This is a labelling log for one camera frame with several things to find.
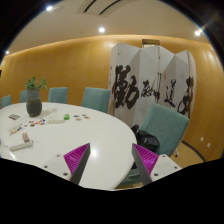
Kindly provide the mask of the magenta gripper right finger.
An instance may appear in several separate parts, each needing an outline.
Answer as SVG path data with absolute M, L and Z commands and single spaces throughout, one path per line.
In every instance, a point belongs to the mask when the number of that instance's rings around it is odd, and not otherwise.
M 137 144 L 132 144 L 132 155 L 143 185 L 181 170 L 181 167 L 166 154 L 157 155 Z

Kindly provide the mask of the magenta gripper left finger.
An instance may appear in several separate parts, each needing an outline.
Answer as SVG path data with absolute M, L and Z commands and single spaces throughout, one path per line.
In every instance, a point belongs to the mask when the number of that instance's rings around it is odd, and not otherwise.
M 79 184 L 90 155 L 90 144 L 84 144 L 65 155 L 56 154 L 42 168 L 74 184 Z

